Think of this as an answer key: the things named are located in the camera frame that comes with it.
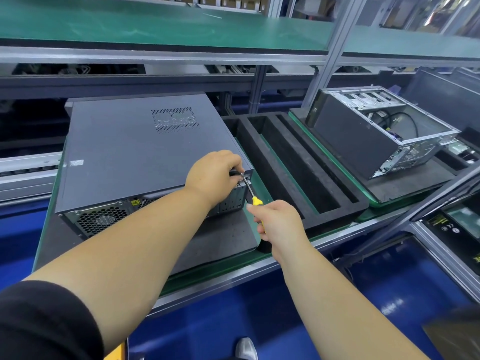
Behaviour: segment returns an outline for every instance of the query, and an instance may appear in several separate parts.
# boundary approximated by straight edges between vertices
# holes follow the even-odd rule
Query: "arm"
[[[229,176],[233,167],[244,172],[240,156],[209,153],[193,165],[183,189],[127,216],[25,280],[55,283],[80,298],[109,353],[152,309],[208,211],[242,179]]]
[[[261,238],[272,243],[286,286],[324,360],[428,358],[308,241],[302,220],[284,201],[247,206]]]

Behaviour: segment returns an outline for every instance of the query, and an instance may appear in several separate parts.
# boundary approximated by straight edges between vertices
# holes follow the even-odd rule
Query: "shoe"
[[[249,337],[239,339],[235,347],[235,357],[245,360],[258,360],[257,350]]]

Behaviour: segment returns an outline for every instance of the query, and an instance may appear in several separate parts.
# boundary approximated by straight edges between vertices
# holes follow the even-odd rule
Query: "hand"
[[[199,159],[190,169],[185,189],[200,193],[210,208],[223,201],[232,192],[240,175],[230,176],[232,168],[244,173],[242,158],[230,150],[213,151]]]
[[[247,210],[255,216],[255,222],[259,223],[257,231],[261,239],[272,243],[273,258],[280,265],[304,248],[313,248],[305,234],[299,213],[284,200],[274,200],[264,206],[248,204]]]

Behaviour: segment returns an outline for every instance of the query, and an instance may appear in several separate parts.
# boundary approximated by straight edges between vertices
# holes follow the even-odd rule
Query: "upper shelf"
[[[324,63],[333,23],[123,0],[2,0],[0,62]],[[356,26],[353,59],[480,64],[480,41]]]

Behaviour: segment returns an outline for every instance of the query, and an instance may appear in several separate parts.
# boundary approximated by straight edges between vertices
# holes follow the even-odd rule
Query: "forearm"
[[[143,320],[210,204],[187,188],[142,208],[27,277],[59,284],[93,314],[105,351]]]
[[[322,359],[427,359],[311,245],[282,270]]]

